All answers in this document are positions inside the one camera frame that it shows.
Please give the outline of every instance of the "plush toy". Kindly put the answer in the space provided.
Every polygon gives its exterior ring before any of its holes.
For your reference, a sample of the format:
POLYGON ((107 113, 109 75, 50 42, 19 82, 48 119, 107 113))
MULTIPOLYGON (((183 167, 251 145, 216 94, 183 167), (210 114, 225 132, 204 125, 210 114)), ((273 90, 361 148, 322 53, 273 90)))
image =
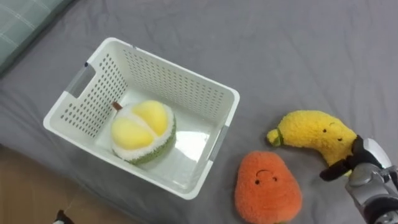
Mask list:
POLYGON ((130 162, 148 162, 174 143, 175 117, 168 106, 154 100, 122 108, 113 103, 118 111, 112 127, 113 152, 130 162))
POLYGON ((235 206, 247 222, 283 223, 300 211, 302 194, 297 181, 277 154, 254 151, 239 167, 235 206))
POLYGON ((278 127, 268 132, 267 139, 273 146, 316 149, 331 166, 351 154, 356 136, 333 116, 322 111, 299 110, 284 116, 278 127))

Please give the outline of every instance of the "gray fabric surface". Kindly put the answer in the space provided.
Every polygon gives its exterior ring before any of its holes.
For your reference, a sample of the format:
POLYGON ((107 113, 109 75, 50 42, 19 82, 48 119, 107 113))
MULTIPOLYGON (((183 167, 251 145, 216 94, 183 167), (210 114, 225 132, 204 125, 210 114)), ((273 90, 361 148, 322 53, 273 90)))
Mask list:
MULTIPOLYGON (((289 111, 323 110, 397 162, 395 0, 79 1, 0 83, 0 142, 66 174, 149 223, 242 223, 236 171, 289 111), (42 120, 85 60, 113 36, 237 89, 229 133, 199 193, 184 201, 45 131, 42 120)), ((364 223, 345 179, 321 157, 279 148, 303 192, 291 223, 364 223)))
POLYGON ((0 74, 72 0, 0 0, 0 74))

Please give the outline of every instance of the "orange mango plush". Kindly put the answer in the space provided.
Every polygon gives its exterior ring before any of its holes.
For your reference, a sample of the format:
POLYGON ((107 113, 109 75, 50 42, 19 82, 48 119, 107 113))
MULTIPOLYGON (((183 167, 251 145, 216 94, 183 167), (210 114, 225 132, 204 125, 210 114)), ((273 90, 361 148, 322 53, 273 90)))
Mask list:
POLYGON ((300 211, 302 194, 277 154, 254 151, 239 167, 235 206, 249 223, 283 223, 291 221, 300 211))

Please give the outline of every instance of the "yellow banana plush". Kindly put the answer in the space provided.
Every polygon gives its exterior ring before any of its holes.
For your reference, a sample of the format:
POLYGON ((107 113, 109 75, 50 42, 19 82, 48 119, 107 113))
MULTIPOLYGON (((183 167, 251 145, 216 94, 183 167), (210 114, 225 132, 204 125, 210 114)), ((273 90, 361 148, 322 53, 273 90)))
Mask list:
POLYGON ((351 154, 355 138, 355 132, 339 119, 313 110, 287 114, 278 127, 267 134, 267 139, 273 146, 285 144, 316 149, 329 166, 351 154))

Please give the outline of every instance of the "durian flesh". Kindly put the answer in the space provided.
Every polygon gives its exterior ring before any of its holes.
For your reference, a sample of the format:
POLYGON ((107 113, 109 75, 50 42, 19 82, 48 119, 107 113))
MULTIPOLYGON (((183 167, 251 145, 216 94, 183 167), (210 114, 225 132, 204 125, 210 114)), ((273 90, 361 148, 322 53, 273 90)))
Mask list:
POLYGON ((148 162, 173 144, 174 114, 154 100, 127 105, 115 116, 111 135, 115 155, 132 164, 148 162))

